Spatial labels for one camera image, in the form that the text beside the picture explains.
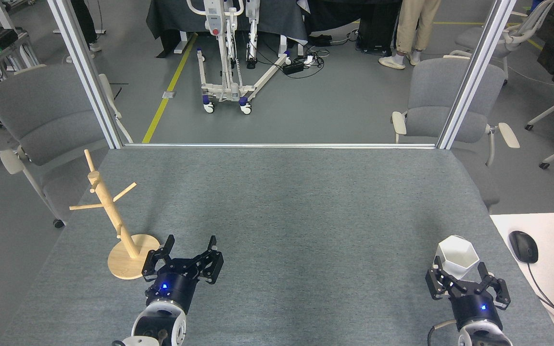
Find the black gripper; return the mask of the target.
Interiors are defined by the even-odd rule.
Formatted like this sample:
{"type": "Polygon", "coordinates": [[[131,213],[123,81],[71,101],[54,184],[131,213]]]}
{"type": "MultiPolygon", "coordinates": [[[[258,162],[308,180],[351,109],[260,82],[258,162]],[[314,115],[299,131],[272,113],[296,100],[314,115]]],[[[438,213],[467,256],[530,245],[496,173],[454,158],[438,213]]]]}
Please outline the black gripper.
{"type": "Polygon", "coordinates": [[[155,282],[145,291],[146,305],[158,299],[172,300],[188,313],[198,281],[217,283],[224,256],[217,250],[217,237],[213,235],[207,250],[197,256],[195,265],[184,264],[178,259],[167,264],[171,261],[170,254],[174,243],[174,235],[169,235],[163,246],[147,253],[141,273],[145,281],[155,282]],[[156,265],[160,260],[163,260],[165,265],[157,270],[156,265]]]}
{"type": "Polygon", "coordinates": [[[506,282],[490,273],[483,261],[478,263],[477,269],[481,282],[475,289],[465,292],[460,280],[449,274],[441,263],[436,261],[425,274],[429,293],[433,300],[440,300],[446,295],[452,298],[452,310],[458,331],[472,322],[482,320],[488,320],[503,330],[495,306],[507,309],[511,303],[506,282]],[[487,291],[488,287],[494,289],[495,299],[487,291]]]}

